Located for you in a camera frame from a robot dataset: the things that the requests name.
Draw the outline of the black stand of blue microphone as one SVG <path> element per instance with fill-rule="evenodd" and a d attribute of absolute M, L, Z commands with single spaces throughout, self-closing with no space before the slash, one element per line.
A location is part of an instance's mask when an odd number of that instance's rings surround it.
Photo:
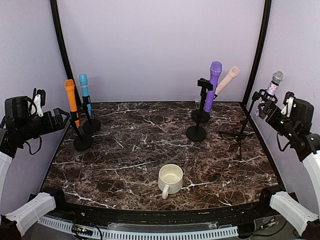
<path fill-rule="evenodd" d="M 101 122 L 98 119 L 91 118 L 89 114 L 88 104 L 89 96 L 82 97 L 83 103 L 82 108 L 85 112 L 87 120 L 84 122 L 82 129 L 86 134 L 92 134 L 100 130 Z"/>

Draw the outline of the black stand of orange microphone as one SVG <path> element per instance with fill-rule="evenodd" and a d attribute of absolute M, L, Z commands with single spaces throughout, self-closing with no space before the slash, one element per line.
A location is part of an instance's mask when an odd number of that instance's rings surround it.
<path fill-rule="evenodd" d="M 89 149 L 93 144 L 93 138 L 87 133 L 81 133 L 77 127 L 76 121 L 79 120 L 77 112 L 70 112 L 70 125 L 73 127 L 76 137 L 73 141 L 73 146 L 77 151 L 84 151 Z"/>

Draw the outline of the orange toy microphone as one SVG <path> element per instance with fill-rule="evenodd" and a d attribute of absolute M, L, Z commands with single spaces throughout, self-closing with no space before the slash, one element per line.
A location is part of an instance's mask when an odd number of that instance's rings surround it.
<path fill-rule="evenodd" d="M 77 107 L 76 97 L 75 97 L 74 81 L 72 79 L 67 79 L 64 82 L 64 87 L 68 96 L 71 119 L 75 122 L 76 127 L 79 128 L 80 119 L 79 119 L 78 107 Z"/>

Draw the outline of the blue toy microphone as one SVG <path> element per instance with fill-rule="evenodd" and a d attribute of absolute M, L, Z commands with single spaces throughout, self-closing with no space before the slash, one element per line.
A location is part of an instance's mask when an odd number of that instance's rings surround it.
<path fill-rule="evenodd" d="M 88 77 L 86 74 L 79 75 L 79 83 L 82 91 L 82 100 L 86 104 L 89 116 L 92 115 L 91 99 L 88 88 Z"/>

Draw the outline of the purple toy microphone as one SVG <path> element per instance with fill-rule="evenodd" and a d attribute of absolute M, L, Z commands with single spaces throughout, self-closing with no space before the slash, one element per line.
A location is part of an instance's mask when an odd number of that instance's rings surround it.
<path fill-rule="evenodd" d="M 216 93 L 216 88 L 218 86 L 218 80 L 222 73 L 222 63 L 219 61 L 213 61 L 210 66 L 210 79 L 209 82 L 212 84 L 212 90 L 207 92 L 204 111 L 209 113 L 211 111 L 213 100 Z"/>

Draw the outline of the black stand of purple microphone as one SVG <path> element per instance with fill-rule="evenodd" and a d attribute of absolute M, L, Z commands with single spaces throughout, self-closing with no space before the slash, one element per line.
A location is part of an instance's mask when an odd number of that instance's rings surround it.
<path fill-rule="evenodd" d="M 207 136 L 206 130 L 202 126 L 200 126 L 200 123 L 201 123 L 202 114 L 205 107 L 207 91 L 211 91 L 213 89 L 213 85 L 210 83 L 210 81 L 204 78 L 200 78 L 197 80 L 197 86 L 201 87 L 201 92 L 200 92 L 201 99 L 200 99 L 200 106 L 196 115 L 196 125 L 190 126 L 185 133 L 187 138 L 192 142 L 201 142 L 205 140 Z"/>

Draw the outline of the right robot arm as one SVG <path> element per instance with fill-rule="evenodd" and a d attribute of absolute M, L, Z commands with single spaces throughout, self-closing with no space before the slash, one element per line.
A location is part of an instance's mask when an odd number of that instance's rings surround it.
<path fill-rule="evenodd" d="M 259 117 L 265 120 L 288 142 L 289 153 L 278 159 L 284 174 L 286 190 L 272 193 L 255 205 L 255 213 L 266 217 L 277 211 L 297 231 L 302 239 L 320 238 L 320 135 L 312 133 L 314 106 L 302 99 L 290 97 L 284 107 L 274 101 L 258 105 Z"/>

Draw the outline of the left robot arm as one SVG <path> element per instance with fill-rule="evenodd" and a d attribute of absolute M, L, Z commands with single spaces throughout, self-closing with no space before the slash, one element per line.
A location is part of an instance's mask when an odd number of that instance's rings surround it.
<path fill-rule="evenodd" d="M 32 180 L 31 167 L 23 170 L 18 165 L 23 156 L 18 153 L 29 140 L 63 130 L 70 114 L 61 108 L 42 111 L 43 98 L 11 97 L 4 102 L 4 117 L 0 124 L 0 238 L 20 240 L 47 213 L 53 211 L 60 218 L 71 213 L 63 190 L 47 188 L 27 200 L 27 186 L 22 181 Z"/>

